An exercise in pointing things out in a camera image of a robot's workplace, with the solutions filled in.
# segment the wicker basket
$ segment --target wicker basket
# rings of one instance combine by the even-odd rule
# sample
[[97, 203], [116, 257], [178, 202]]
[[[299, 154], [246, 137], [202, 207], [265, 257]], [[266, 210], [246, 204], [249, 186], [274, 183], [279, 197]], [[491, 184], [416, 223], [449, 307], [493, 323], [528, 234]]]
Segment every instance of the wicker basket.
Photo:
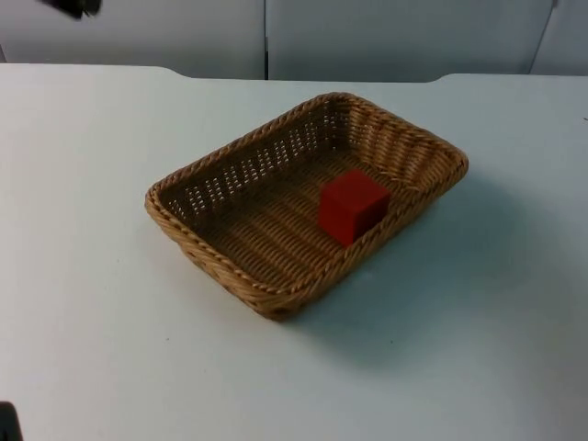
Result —
[[[360, 169], [388, 215], [344, 248], [317, 225], [321, 186]], [[349, 94], [317, 96], [155, 184], [145, 207], [184, 253], [281, 321], [317, 300], [468, 170], [451, 144]]]

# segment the basket bottom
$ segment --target basket bottom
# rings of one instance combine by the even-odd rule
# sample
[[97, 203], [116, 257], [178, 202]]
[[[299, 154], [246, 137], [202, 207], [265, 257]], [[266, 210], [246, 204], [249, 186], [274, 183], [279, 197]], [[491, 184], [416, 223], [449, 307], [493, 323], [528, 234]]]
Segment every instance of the basket bottom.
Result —
[[256, 280], [289, 287], [344, 249], [318, 226], [318, 207], [322, 186], [352, 169], [391, 192], [389, 210], [400, 209], [419, 192], [348, 151], [329, 151], [254, 195], [245, 195], [243, 203], [196, 228], [196, 233]]

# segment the table surface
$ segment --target table surface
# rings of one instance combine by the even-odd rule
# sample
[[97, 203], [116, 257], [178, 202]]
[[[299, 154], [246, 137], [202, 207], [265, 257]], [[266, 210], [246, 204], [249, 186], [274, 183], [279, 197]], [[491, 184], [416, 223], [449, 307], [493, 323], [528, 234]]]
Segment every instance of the table surface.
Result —
[[[194, 267], [143, 195], [334, 90], [454, 143], [469, 174], [273, 323]], [[585, 439], [588, 78], [0, 65], [0, 96], [0, 401], [27, 441]]]

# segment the red block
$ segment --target red block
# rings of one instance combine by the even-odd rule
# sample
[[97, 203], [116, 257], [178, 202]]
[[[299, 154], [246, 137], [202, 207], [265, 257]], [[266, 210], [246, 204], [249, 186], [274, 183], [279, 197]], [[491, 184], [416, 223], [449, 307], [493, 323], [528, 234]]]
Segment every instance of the red block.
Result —
[[319, 226], [349, 246], [386, 216], [389, 202], [387, 188], [351, 170], [322, 188]]

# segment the white wall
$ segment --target white wall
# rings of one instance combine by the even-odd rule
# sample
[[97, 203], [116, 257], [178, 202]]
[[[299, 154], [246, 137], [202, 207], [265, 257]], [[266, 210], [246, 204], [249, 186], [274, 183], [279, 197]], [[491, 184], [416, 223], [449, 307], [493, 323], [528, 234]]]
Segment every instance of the white wall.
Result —
[[76, 22], [36, 0], [0, 0], [9, 62], [159, 65], [181, 74], [263, 78], [264, 0], [104, 0]]
[[557, 2], [531, 73], [588, 75], [588, 1]]
[[269, 76], [526, 74], [550, 10], [551, 0], [267, 0]]

